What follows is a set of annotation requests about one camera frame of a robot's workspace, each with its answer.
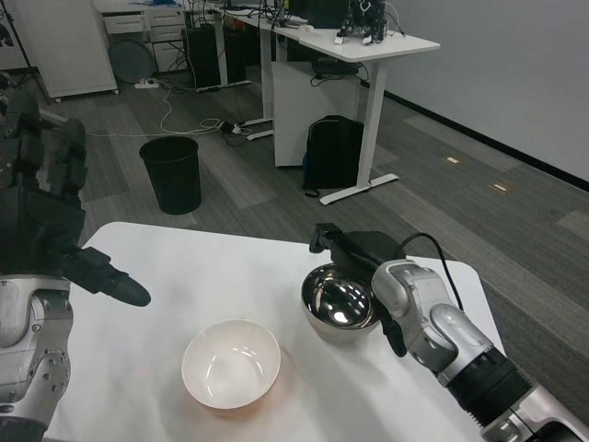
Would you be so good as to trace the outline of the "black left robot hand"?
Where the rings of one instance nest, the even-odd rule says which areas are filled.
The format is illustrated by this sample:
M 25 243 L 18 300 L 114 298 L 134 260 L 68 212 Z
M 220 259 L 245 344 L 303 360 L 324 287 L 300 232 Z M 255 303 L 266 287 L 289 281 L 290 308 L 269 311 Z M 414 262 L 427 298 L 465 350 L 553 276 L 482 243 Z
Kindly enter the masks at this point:
M 87 292 L 145 307 L 151 297 L 130 275 L 94 248 L 78 245 L 86 213 L 84 125 L 52 124 L 38 101 L 17 90 L 1 107 L 1 273 L 61 277 Z

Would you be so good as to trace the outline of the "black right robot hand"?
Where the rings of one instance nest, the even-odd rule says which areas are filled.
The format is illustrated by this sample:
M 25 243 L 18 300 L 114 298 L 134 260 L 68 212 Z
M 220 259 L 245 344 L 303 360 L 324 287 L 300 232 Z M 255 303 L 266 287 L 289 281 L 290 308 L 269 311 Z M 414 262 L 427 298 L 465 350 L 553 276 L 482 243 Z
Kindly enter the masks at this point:
M 406 258 L 404 249 L 389 235 L 380 231 L 344 232 L 331 223 L 316 224 L 309 242 L 309 251 L 319 254 L 330 252 L 338 268 L 371 289 L 376 269 L 385 262 Z M 373 318 L 382 327 L 383 334 L 393 352 L 403 357 L 407 348 L 400 326 L 392 319 L 383 303 L 372 294 L 370 306 Z

